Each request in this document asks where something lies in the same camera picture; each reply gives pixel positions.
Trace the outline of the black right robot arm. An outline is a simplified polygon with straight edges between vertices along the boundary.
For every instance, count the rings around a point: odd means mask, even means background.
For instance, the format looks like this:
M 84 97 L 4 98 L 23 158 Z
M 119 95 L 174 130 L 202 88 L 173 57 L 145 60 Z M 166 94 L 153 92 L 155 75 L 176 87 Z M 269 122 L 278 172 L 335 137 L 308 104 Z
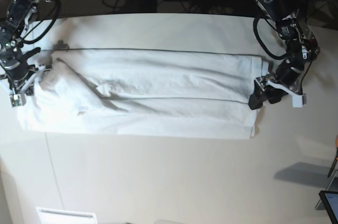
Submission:
M 60 0 L 13 0 L 7 9 L 5 21 L 1 23 L 1 68 L 5 72 L 1 78 L 8 80 L 9 88 L 14 94 L 19 92 L 23 82 L 33 74 L 34 67 L 28 65 L 28 58 L 40 51 L 36 48 L 23 54 L 21 48 L 42 39 L 56 21 L 54 18 L 45 31 L 33 40 L 21 36 L 23 31 L 29 30 L 41 1 L 54 2 L 55 17 L 59 16 Z

